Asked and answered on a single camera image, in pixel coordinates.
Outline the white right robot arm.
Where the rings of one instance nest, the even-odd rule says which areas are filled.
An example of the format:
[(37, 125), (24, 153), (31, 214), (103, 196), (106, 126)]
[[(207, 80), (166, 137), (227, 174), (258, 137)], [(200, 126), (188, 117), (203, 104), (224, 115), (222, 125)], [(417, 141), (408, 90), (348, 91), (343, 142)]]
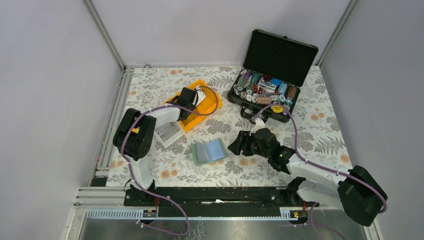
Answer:
[(340, 169), (303, 158), (280, 144), (260, 118), (250, 131), (239, 131), (227, 148), (237, 156), (263, 157), (276, 171), (291, 175), (286, 198), (293, 206), (307, 202), (333, 207), (366, 227), (387, 209), (387, 194), (364, 167)]

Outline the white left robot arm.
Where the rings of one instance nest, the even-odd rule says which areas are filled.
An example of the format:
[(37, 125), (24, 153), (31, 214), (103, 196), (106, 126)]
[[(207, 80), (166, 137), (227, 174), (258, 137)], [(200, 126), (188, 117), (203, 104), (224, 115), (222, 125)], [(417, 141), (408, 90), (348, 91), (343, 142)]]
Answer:
[(113, 136), (112, 144), (128, 163), (132, 185), (138, 189), (136, 199), (144, 206), (152, 204), (155, 192), (149, 188), (153, 183), (147, 162), (142, 160), (150, 151), (155, 130), (167, 124), (184, 121), (195, 112), (207, 95), (206, 86), (194, 89), (184, 87), (180, 95), (173, 97), (164, 105), (140, 112), (135, 108), (125, 111)]

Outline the floral table mat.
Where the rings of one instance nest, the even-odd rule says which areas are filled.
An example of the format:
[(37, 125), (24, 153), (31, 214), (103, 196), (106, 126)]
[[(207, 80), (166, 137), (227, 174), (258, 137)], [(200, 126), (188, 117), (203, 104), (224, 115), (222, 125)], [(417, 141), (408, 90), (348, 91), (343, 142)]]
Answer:
[[(240, 106), (227, 94), (241, 68), (185, 67), (137, 68), (124, 89), (124, 108), (145, 111), (162, 105), (183, 87), (203, 80), (217, 92), (222, 107), (168, 148), (154, 141), (146, 156), (149, 171), (158, 187), (275, 187), (288, 184), (292, 177), (274, 170), (258, 156), (230, 153), (227, 158), (196, 165), (188, 157), (191, 144), (221, 139), (232, 143), (250, 122), (241, 117)], [(269, 119), (266, 126), (285, 146), (298, 146), (300, 154), (316, 163), (339, 168), (352, 166), (329, 94), (318, 66), (310, 68), (292, 112), (294, 123)]]

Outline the white storage bin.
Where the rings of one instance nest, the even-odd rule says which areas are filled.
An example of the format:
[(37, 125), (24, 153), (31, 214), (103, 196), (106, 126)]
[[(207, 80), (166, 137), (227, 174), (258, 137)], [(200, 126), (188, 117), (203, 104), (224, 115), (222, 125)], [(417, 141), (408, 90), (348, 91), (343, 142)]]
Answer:
[(171, 146), (174, 142), (185, 135), (181, 124), (177, 122), (166, 123), (162, 126), (156, 127), (154, 130), (154, 136), (158, 142), (166, 149)]

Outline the orange poker chip stack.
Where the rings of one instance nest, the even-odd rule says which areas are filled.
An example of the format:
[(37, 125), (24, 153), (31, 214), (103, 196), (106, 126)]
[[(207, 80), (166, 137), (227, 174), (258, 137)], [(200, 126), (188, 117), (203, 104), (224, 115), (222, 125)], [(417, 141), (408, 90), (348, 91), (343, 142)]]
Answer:
[(256, 95), (254, 101), (258, 105), (269, 105), (271, 103), (271, 97), (268, 95)]

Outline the yellow big blind chip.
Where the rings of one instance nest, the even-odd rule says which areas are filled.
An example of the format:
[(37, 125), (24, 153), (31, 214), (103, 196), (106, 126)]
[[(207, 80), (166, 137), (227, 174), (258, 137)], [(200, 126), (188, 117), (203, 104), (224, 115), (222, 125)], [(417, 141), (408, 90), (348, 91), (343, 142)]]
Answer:
[(284, 111), (284, 108), (280, 105), (274, 105), (271, 107), (271, 109), (274, 113), (277, 113), (277, 114), (280, 114)]

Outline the black poker chip case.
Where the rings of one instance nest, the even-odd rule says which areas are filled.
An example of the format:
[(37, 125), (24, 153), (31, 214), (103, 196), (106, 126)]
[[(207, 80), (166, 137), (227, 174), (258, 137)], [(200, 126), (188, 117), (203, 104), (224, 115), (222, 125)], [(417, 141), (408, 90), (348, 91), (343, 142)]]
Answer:
[[(263, 121), (269, 118), (289, 121), (308, 72), (317, 56), (317, 46), (280, 36), (261, 29), (252, 31), (247, 52), (228, 100), (241, 107), (241, 117), (251, 120), (259, 114)], [(271, 103), (255, 103), (256, 95), (270, 96)], [(272, 111), (280, 105), (282, 113)]]

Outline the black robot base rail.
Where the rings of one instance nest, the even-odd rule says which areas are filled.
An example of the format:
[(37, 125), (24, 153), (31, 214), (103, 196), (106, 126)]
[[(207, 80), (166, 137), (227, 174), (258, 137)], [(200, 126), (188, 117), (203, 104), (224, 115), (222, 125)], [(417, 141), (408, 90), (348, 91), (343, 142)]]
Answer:
[(173, 218), (288, 218), (306, 219), (311, 201), (302, 200), (293, 187), (159, 187), (147, 191), (131, 184), (124, 206), (149, 207), (159, 217)]

